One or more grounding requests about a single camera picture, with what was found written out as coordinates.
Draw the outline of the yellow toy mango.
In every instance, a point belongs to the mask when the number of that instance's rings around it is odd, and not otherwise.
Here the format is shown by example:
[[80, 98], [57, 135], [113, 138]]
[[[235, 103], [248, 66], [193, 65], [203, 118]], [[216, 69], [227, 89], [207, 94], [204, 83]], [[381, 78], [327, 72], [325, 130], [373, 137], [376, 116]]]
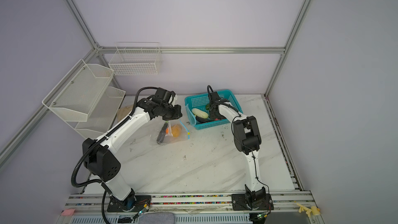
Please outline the yellow toy mango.
[[180, 124], [175, 124], [173, 126], [171, 126], [171, 132], [173, 137], [179, 137], [181, 135], [182, 132], [182, 126]]

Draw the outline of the teal plastic basket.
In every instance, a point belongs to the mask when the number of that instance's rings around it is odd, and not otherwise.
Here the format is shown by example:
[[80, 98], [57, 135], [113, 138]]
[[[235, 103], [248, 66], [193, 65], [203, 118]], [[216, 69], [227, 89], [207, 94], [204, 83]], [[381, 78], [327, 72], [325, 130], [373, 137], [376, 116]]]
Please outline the teal plastic basket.
[[[237, 111], [239, 111], [240, 114], [243, 113], [238, 100], [231, 90], [218, 90], [217, 94], [222, 103], [233, 107], [232, 111], [235, 113], [235, 115]], [[197, 130], [230, 123], [226, 118], [215, 117], [214, 112], [216, 111], [216, 107], [212, 107], [208, 92], [187, 96], [184, 100], [184, 104], [189, 122]], [[197, 115], [193, 112], [193, 110], [200, 110], [207, 113], [207, 122], [197, 120]]]

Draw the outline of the dark toy eggplant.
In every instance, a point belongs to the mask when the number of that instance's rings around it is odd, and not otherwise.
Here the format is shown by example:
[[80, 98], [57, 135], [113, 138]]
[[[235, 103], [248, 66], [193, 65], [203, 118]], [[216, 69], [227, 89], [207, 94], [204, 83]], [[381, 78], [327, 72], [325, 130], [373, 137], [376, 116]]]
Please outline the dark toy eggplant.
[[214, 121], [214, 120], [211, 120], [209, 118], [202, 118], [200, 116], [195, 116], [195, 119], [196, 119], [197, 123], [200, 123], [200, 124], [209, 123], [209, 122], [213, 122]]
[[161, 128], [159, 135], [157, 136], [157, 144], [163, 144], [165, 137], [167, 136], [166, 130], [169, 128], [169, 123], [165, 122]]

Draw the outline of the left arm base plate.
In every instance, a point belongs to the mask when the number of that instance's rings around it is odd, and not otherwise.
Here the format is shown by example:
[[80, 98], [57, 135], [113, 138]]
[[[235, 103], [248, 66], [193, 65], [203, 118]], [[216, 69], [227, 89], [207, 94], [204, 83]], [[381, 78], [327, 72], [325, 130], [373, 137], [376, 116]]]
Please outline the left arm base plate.
[[135, 195], [132, 197], [127, 197], [125, 200], [120, 201], [117, 198], [111, 196], [110, 202], [107, 207], [107, 212], [116, 213], [116, 212], [139, 212], [145, 206], [149, 206], [151, 203], [152, 197], [150, 195]]

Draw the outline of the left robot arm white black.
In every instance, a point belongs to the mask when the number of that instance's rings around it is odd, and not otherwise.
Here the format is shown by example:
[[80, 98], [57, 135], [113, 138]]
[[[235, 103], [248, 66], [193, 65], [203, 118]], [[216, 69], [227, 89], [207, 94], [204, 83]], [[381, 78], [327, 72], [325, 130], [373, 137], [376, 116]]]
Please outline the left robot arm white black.
[[136, 131], [154, 118], [170, 121], [182, 117], [181, 106], [175, 103], [177, 95], [174, 91], [156, 87], [152, 90], [155, 93], [148, 97], [136, 97], [132, 110], [114, 127], [96, 139], [88, 138], [83, 142], [83, 155], [70, 179], [73, 187], [98, 183], [123, 211], [129, 212], [134, 208], [135, 192], [120, 172], [117, 152]]

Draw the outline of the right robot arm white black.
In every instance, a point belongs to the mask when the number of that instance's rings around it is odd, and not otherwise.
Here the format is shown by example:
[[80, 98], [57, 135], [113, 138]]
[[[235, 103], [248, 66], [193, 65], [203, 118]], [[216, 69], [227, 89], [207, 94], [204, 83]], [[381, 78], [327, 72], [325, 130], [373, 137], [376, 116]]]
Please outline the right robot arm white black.
[[257, 119], [243, 114], [215, 91], [208, 91], [208, 98], [210, 118], [227, 119], [231, 124], [235, 147], [246, 159], [248, 179], [245, 184], [245, 201], [249, 209], [258, 209], [267, 203], [269, 188], [261, 181], [259, 150], [262, 140]]

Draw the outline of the clear zip top bag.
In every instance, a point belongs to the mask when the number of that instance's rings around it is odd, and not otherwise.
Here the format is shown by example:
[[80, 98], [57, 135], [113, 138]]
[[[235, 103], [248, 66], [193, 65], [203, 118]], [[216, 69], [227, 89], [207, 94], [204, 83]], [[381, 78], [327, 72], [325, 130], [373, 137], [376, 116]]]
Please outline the clear zip top bag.
[[150, 143], [152, 145], [168, 145], [190, 139], [191, 132], [181, 120], [155, 120], [150, 125]]

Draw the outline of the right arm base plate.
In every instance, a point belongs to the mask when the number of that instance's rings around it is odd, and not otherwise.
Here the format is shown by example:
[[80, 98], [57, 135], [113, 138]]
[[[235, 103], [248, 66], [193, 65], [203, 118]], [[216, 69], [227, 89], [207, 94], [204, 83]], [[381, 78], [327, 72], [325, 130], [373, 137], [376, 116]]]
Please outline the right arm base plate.
[[233, 194], [232, 207], [234, 211], [262, 211], [274, 210], [274, 203], [270, 194], [249, 199], [245, 194]]

